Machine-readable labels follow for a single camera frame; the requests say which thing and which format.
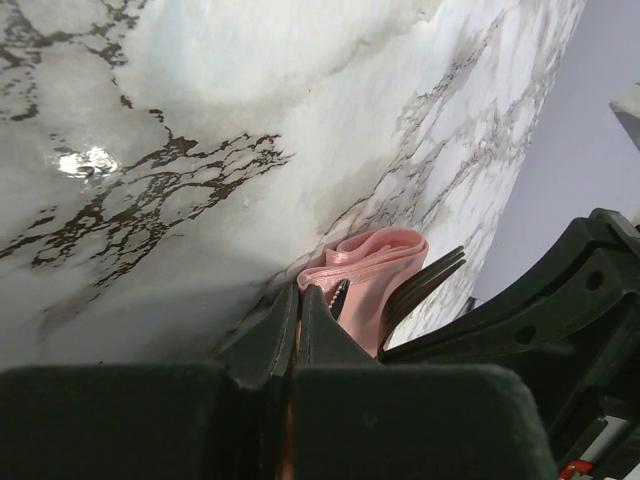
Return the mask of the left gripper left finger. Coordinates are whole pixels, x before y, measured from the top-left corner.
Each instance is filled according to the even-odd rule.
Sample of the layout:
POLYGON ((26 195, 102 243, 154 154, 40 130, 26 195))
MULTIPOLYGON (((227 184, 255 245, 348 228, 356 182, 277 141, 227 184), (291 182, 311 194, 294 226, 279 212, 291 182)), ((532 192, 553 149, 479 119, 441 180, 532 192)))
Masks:
POLYGON ((273 479, 299 293, 212 359, 24 367, 1 376, 5 479, 273 479))

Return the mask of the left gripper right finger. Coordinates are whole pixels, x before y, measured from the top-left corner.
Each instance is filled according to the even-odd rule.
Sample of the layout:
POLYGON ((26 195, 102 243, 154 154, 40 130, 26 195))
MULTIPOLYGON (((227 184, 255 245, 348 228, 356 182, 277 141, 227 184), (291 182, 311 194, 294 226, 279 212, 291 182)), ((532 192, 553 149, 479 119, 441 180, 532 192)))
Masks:
POLYGON ((292 377, 297 479, 554 479, 530 391, 491 365, 384 366, 334 320, 318 287, 302 303, 292 377))

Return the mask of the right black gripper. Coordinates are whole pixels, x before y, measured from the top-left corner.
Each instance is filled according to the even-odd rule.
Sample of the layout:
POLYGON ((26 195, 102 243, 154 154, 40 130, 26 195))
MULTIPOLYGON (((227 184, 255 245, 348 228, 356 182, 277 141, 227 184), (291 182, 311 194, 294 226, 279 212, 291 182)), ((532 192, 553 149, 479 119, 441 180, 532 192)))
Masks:
POLYGON ((520 375, 560 479, 639 466, 639 229, 596 209, 572 220, 511 286, 385 364, 490 363, 520 375))

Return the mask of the black silver fork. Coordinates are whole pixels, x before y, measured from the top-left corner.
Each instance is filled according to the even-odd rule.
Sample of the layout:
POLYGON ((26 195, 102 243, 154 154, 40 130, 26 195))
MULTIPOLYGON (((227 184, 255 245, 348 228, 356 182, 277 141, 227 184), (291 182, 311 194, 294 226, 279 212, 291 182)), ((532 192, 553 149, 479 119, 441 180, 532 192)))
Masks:
POLYGON ((458 246, 412 275, 391 293, 382 311, 378 357, 396 327, 465 263, 464 247, 458 246))

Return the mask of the pink cloth napkin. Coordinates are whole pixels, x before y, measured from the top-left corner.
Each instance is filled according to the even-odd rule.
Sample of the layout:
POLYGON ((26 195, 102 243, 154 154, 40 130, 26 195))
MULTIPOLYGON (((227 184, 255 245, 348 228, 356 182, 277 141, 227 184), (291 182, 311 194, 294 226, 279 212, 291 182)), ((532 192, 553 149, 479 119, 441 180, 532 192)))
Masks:
POLYGON ((422 270, 429 251, 426 239, 407 227, 367 231, 327 248, 321 263, 303 270, 299 288, 318 286, 332 302, 339 285, 348 281, 339 325, 370 356, 377 354, 388 329, 383 308, 392 292, 422 270))

